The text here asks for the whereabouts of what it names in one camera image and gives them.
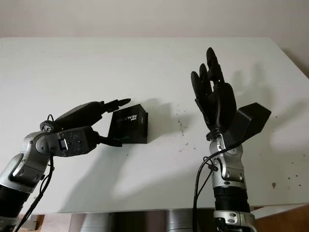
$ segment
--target white table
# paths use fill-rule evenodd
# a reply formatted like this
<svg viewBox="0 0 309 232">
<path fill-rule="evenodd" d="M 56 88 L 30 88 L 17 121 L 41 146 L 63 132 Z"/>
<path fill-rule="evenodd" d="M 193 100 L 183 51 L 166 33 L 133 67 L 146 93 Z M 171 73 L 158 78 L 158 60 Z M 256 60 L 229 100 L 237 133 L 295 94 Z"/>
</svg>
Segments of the white table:
<svg viewBox="0 0 309 232">
<path fill-rule="evenodd" d="M 190 73 L 209 46 L 238 107 L 255 101 L 272 111 L 262 133 L 243 144 L 250 204 L 309 202 L 308 79 L 267 38 L 1 39 L 0 170 L 49 113 L 56 118 L 85 102 L 131 98 L 130 105 L 149 112 L 149 143 L 55 158 L 34 213 L 192 207 L 209 142 Z M 111 116 L 94 129 L 107 135 Z M 198 206 L 214 206 L 211 182 Z"/>
</svg>

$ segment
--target floor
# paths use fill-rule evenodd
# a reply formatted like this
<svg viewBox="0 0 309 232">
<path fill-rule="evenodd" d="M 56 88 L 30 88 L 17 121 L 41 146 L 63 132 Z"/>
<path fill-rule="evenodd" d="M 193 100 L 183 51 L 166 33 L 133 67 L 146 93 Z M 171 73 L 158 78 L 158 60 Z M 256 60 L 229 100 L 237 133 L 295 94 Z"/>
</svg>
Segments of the floor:
<svg viewBox="0 0 309 232">
<path fill-rule="evenodd" d="M 53 220 L 45 217 L 40 219 L 40 227 L 36 232 L 68 232 L 70 222 L 64 222 L 69 215 L 56 215 Z M 214 232 L 211 210 L 199 210 L 198 221 L 202 232 Z M 309 231 L 309 205 L 268 216 L 256 220 L 259 232 L 306 232 Z M 126 212 L 118 213 L 116 228 L 117 232 L 165 232 L 165 218 L 163 211 L 152 212 Z"/>
</svg>

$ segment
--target wire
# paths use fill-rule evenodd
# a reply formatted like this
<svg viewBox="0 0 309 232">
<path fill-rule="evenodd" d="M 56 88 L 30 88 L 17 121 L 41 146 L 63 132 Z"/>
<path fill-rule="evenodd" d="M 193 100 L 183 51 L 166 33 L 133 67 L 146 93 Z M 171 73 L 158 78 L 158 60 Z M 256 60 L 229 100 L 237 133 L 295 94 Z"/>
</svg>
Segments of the wire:
<svg viewBox="0 0 309 232">
<path fill-rule="evenodd" d="M 205 184 L 207 183 L 207 181 L 208 181 L 209 177 L 211 176 L 211 174 L 212 174 L 212 170 L 209 172 L 209 174 L 208 174 L 206 180 L 204 181 L 202 187 L 199 189 L 198 194 L 197 194 L 197 197 L 199 196 L 199 194 L 200 194 L 201 191 L 203 190 L 203 188 L 204 188 Z"/>
<path fill-rule="evenodd" d="M 28 211 L 26 212 L 26 214 L 23 216 L 23 218 L 21 219 L 20 223 L 18 224 L 18 226 L 16 227 L 15 232 L 17 232 L 21 226 L 27 221 L 27 219 L 29 218 L 29 216 L 31 215 L 32 211 L 34 210 L 34 208 L 37 206 L 37 204 L 39 203 L 39 201 L 41 200 L 41 198 L 43 197 L 43 194 L 45 193 L 51 179 L 52 179 L 52 175 L 53 175 L 53 170 L 54 170 L 54 157 L 53 155 L 50 155 L 50 168 L 49 168 L 49 174 L 45 177 L 45 179 L 42 181 L 41 183 L 41 187 L 40 187 L 40 193 L 37 196 L 37 198 L 34 200 L 34 202 L 31 204 L 30 208 L 28 209 Z"/>
<path fill-rule="evenodd" d="M 54 121 L 54 117 L 53 117 L 51 114 L 49 114 L 49 115 L 47 116 L 47 120 L 49 120 L 49 117 L 51 117 L 51 118 L 52 118 L 52 121 Z"/>
<path fill-rule="evenodd" d="M 202 185 L 200 191 L 198 191 L 198 184 L 199 184 L 199 177 L 201 175 L 201 172 L 205 166 L 205 164 L 208 164 L 207 162 L 209 160 L 211 160 L 212 158 L 216 157 L 217 155 L 220 155 L 221 153 L 224 153 L 226 151 L 229 151 L 237 146 L 239 146 L 241 143 L 238 142 L 238 143 L 235 143 L 221 151 L 217 151 L 213 154 L 211 154 L 209 157 L 204 157 L 204 160 L 202 162 L 202 164 L 200 165 L 198 171 L 197 171 L 197 177 L 196 177 L 196 182 L 195 182 L 195 189 L 194 189 L 194 199 L 193 199 L 193 209 L 192 209 L 192 228 L 193 228 L 193 232 L 197 232 L 197 199 L 198 199 L 198 196 L 200 194 L 200 192 L 202 191 L 203 187 L 205 186 L 206 182 L 208 181 L 210 175 L 211 175 L 211 172 L 209 173 L 209 175 L 207 176 L 204 184 Z"/>
</svg>

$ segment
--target robotic hand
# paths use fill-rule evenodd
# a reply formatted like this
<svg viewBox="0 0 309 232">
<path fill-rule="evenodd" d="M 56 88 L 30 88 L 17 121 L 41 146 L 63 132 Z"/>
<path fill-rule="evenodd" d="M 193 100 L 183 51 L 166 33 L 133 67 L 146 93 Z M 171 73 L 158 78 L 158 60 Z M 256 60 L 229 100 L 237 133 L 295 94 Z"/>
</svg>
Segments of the robotic hand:
<svg viewBox="0 0 309 232">
<path fill-rule="evenodd" d="M 40 124 L 40 132 L 31 133 L 24 138 L 21 152 L 11 159 L 0 175 L 0 232 L 13 231 L 24 202 L 40 180 L 47 180 L 16 231 L 27 220 L 50 182 L 53 156 L 87 154 L 97 144 L 122 146 L 118 140 L 100 136 L 91 126 L 102 119 L 103 113 L 118 110 L 129 102 L 130 99 L 109 103 L 93 101 L 77 106 L 55 121 L 44 121 Z M 45 177 L 48 161 L 50 172 Z"/>
<path fill-rule="evenodd" d="M 270 111 L 258 103 L 236 110 L 236 101 L 230 84 L 224 81 L 221 67 L 212 48 L 206 52 L 205 64 L 199 68 L 199 76 L 191 73 L 191 82 L 196 95 L 195 102 L 201 110 L 210 132 L 206 138 L 211 142 L 212 187 L 215 196 L 214 222 L 219 232 L 256 232 L 254 215 L 247 203 L 244 169 L 241 163 L 244 141 L 258 134 L 270 116 Z M 205 160 L 197 174 L 198 179 Z M 196 225 L 195 193 L 193 229 Z"/>
</svg>

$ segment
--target black box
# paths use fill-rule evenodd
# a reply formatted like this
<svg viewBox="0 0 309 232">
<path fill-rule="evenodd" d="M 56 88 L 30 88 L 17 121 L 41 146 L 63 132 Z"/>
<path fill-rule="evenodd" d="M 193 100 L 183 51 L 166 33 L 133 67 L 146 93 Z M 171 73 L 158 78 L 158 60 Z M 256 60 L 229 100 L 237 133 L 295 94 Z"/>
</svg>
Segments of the black box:
<svg viewBox="0 0 309 232">
<path fill-rule="evenodd" d="M 108 137 L 124 144 L 146 144 L 148 113 L 138 104 L 113 112 Z"/>
</svg>

